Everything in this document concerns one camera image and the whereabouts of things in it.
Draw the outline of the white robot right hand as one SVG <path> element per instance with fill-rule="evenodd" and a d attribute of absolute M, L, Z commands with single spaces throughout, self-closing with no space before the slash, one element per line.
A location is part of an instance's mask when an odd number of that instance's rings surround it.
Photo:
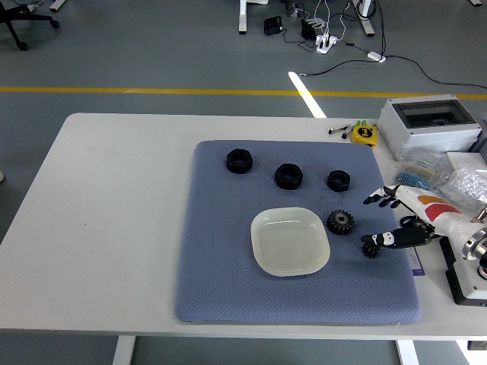
<path fill-rule="evenodd" d="M 384 186 L 370 194 L 363 203 L 377 202 L 380 207 L 404 205 L 414 215 L 408 227 L 385 233 L 364 235 L 368 248 L 402 249 L 422 246 L 435 236 L 445 236 L 468 259 L 480 257 L 479 247 L 486 240 L 486 225 L 466 217 L 457 208 L 431 192 L 416 187 Z"/>

